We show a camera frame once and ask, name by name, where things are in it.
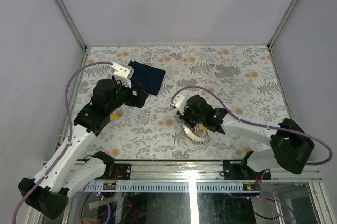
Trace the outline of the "metal keyring with yellow grip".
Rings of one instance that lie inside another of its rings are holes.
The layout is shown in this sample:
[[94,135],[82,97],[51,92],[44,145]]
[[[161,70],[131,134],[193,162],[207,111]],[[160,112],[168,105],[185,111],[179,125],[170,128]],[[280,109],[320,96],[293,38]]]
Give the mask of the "metal keyring with yellow grip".
[[185,135],[193,144],[205,145],[211,141],[208,130],[202,124],[197,124],[195,126],[195,132],[192,132],[191,129],[192,127],[189,125],[183,125]]

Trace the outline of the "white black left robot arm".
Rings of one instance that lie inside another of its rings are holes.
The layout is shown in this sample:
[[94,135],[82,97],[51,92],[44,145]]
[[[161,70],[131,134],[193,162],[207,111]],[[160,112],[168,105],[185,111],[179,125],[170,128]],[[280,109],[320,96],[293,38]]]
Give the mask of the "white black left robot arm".
[[80,169],[71,172],[87,146],[110,122],[110,115],[122,105],[142,108],[149,94],[142,84],[124,87],[121,82],[101,79],[93,89],[93,96],[71,124],[70,140],[64,141],[48,163],[34,178],[23,178],[19,191],[25,203],[47,218],[56,219],[72,196],[96,178],[110,179],[115,174],[115,159],[98,151]]

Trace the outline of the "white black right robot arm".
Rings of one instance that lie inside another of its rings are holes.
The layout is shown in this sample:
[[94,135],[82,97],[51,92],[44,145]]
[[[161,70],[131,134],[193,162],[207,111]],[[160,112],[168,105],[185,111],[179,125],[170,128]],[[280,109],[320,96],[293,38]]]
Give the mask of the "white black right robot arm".
[[249,151],[242,159],[240,173],[246,179],[273,168],[300,174],[314,149],[313,141],[291,119],[276,126],[259,127],[254,121],[244,123],[241,118],[236,119],[224,108],[214,109],[199,95],[190,98],[177,95],[172,105],[193,142],[201,142],[213,132],[245,137],[268,146],[266,150]]

